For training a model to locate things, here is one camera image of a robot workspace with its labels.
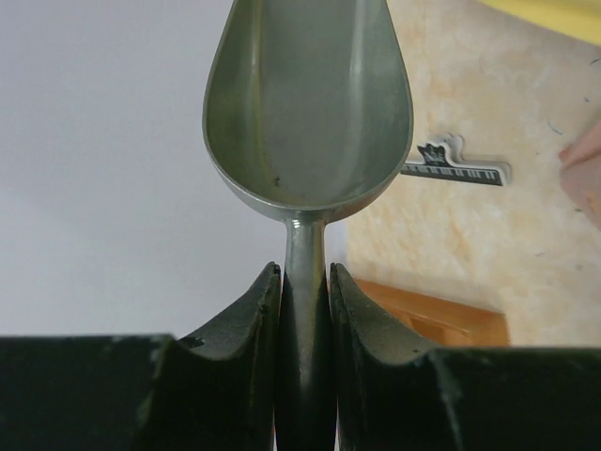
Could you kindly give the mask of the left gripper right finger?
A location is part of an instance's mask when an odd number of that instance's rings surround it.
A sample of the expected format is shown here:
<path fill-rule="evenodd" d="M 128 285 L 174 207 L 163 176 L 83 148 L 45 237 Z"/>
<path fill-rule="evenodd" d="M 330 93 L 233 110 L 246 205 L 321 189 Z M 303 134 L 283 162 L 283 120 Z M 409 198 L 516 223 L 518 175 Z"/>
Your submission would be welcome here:
<path fill-rule="evenodd" d="M 596 450 L 596 348 L 442 347 L 331 266 L 344 450 Z"/>

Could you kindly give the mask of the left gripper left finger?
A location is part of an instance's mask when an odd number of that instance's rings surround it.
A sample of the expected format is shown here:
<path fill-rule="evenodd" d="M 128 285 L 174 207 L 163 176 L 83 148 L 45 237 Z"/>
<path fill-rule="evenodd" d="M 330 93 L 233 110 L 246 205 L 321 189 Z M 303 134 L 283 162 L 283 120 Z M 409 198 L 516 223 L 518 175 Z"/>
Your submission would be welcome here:
<path fill-rule="evenodd" d="M 194 332 L 3 337 L 5 450 L 270 450 L 281 271 Z"/>

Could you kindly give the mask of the black bag sealing clip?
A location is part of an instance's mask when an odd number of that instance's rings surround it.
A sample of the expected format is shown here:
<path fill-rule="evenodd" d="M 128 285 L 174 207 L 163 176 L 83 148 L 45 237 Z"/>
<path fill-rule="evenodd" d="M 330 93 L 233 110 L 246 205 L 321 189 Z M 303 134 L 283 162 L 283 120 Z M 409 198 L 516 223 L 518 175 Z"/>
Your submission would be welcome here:
<path fill-rule="evenodd" d="M 406 160 L 399 173 L 424 179 L 437 179 L 485 186 L 503 187 L 511 182 L 511 166 L 501 162 L 465 160 L 464 139 L 445 133 L 417 146 L 420 160 Z"/>

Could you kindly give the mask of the pink cat litter bag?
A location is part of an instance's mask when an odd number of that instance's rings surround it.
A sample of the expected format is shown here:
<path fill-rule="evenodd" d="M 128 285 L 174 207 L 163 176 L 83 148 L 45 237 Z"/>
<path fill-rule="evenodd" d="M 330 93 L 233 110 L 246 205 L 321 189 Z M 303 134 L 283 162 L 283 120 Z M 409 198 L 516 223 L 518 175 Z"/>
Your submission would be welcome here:
<path fill-rule="evenodd" d="M 569 199 L 600 228 L 600 122 L 560 152 L 560 183 Z"/>

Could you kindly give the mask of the silver metal scoop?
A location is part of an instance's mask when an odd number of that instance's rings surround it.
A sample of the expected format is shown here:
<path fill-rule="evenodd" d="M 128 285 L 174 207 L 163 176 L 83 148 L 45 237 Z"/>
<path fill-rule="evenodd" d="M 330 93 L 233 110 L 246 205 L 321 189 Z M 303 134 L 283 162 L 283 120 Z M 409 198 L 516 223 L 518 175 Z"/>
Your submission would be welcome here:
<path fill-rule="evenodd" d="M 236 1 L 203 132 L 224 182 L 285 225 L 276 445 L 331 450 L 337 400 L 325 230 L 392 183 L 411 146 L 408 74 L 384 1 Z"/>

